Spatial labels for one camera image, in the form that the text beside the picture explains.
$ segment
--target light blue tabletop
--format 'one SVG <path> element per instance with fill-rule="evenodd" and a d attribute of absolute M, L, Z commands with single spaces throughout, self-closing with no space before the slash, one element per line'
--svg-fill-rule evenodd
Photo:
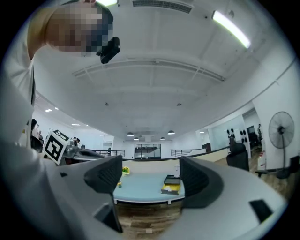
<path fill-rule="evenodd" d="M 161 188 L 167 173 L 131 173 L 122 176 L 122 187 L 116 187 L 113 197 L 119 201 L 153 203 L 166 202 L 184 197 L 184 186 L 181 181 L 179 195 L 162 194 Z"/>

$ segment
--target wooden floor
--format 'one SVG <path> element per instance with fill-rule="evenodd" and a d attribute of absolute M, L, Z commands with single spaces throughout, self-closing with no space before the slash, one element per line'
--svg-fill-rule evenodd
<path fill-rule="evenodd" d="M 257 159 L 259 151 L 252 152 L 249 160 L 250 172 L 255 174 L 257 169 Z M 216 164 L 227 165 L 226 158 L 221 159 Z M 265 181 L 287 200 L 293 194 L 299 173 L 291 174 L 288 179 L 276 178 L 276 173 L 263 174 L 261 180 Z M 158 236 L 180 217 L 181 201 L 173 202 L 171 205 L 133 205 L 118 203 L 116 205 L 119 221 L 123 228 L 123 237 L 130 240 L 150 240 L 157 239 Z"/>

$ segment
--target ceiling light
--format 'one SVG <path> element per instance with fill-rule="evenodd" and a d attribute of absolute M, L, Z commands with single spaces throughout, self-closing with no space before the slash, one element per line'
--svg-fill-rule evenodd
<path fill-rule="evenodd" d="M 218 11 L 214 11 L 212 19 L 227 28 L 246 48 L 249 48 L 251 43 L 245 34 L 227 17 Z"/>
<path fill-rule="evenodd" d="M 118 0 L 96 0 L 96 2 L 103 4 L 104 6 L 114 5 L 118 3 Z"/>

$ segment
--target black office chair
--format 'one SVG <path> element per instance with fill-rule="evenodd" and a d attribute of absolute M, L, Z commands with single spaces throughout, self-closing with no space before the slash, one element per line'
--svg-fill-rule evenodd
<path fill-rule="evenodd" d="M 226 157 L 228 166 L 237 167 L 249 171 L 248 152 L 242 143 L 230 146 L 230 154 Z"/>

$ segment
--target black camera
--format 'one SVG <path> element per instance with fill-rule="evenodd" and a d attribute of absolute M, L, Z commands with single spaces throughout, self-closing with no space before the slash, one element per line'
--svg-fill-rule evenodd
<path fill-rule="evenodd" d="M 113 37 L 108 41 L 107 46 L 103 46 L 102 50 L 97 52 L 96 55 L 100 56 L 103 64 L 106 64 L 120 52 L 120 49 L 120 39 L 118 37 Z"/>

